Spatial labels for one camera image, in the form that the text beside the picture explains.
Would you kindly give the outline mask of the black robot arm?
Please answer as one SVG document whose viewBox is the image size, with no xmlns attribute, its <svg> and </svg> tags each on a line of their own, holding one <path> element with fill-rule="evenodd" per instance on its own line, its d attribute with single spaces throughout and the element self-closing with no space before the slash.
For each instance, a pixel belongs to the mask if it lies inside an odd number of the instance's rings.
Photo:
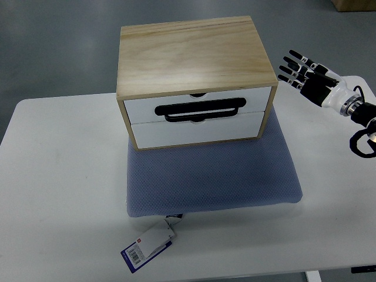
<svg viewBox="0 0 376 282">
<path fill-rule="evenodd" d="M 370 159 L 375 158 L 375 105 L 364 102 L 359 105 L 351 115 L 351 120 L 364 126 L 364 129 L 357 131 L 349 141 L 350 149 L 357 156 Z M 367 143 L 372 149 L 372 153 L 363 153 L 357 147 L 358 141 L 367 136 Z"/>
</svg>

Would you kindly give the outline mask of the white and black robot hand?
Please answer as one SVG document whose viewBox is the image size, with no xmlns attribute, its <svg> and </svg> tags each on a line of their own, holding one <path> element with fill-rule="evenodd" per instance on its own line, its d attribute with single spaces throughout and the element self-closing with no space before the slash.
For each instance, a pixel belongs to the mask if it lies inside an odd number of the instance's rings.
<svg viewBox="0 0 376 282">
<path fill-rule="evenodd" d="M 349 116 L 364 103 L 364 96 L 349 89 L 340 75 L 294 50 L 289 54 L 293 58 L 283 58 L 287 64 L 280 66 L 283 73 L 278 78 L 299 90 L 313 104 Z"/>
</svg>

